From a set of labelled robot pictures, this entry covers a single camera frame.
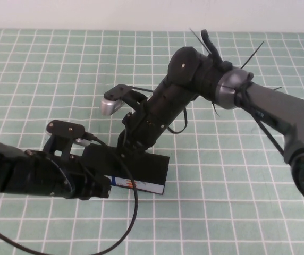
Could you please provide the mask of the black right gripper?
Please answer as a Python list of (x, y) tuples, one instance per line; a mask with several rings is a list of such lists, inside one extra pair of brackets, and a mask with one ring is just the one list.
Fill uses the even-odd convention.
[(124, 130), (120, 133), (116, 154), (126, 157), (126, 150), (132, 154), (143, 154), (152, 147), (168, 128), (168, 103), (140, 102), (130, 104), (133, 109), (122, 123)]

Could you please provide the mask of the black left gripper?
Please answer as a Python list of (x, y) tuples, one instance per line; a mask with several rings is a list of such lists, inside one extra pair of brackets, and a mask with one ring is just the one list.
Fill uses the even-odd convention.
[(79, 158), (70, 159), (69, 174), (74, 191), (71, 198), (89, 200), (90, 198), (109, 197), (111, 182), (109, 178), (89, 169)]

